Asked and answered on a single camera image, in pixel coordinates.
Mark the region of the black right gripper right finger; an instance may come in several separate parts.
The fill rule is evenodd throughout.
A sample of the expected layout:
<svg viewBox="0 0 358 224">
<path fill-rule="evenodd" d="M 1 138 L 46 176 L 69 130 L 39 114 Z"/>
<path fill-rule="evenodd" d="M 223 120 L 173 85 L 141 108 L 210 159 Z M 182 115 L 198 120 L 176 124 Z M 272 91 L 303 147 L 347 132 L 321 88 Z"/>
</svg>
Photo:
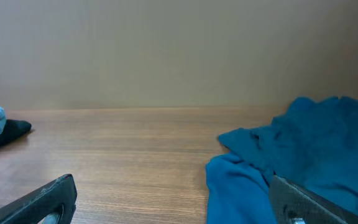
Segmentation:
<svg viewBox="0 0 358 224">
<path fill-rule="evenodd" d="M 276 175 L 268 196 L 278 224 L 358 224 L 357 215 Z"/>
</svg>

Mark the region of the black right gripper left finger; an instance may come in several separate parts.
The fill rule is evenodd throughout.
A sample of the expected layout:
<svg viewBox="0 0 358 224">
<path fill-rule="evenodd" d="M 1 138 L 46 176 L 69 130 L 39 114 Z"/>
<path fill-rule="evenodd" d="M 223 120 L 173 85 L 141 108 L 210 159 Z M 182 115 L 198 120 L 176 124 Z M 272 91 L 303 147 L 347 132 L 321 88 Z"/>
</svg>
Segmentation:
<svg viewBox="0 0 358 224">
<path fill-rule="evenodd" d="M 2 223 L 70 223 L 76 210 L 74 178 L 65 174 L 0 208 Z"/>
</svg>

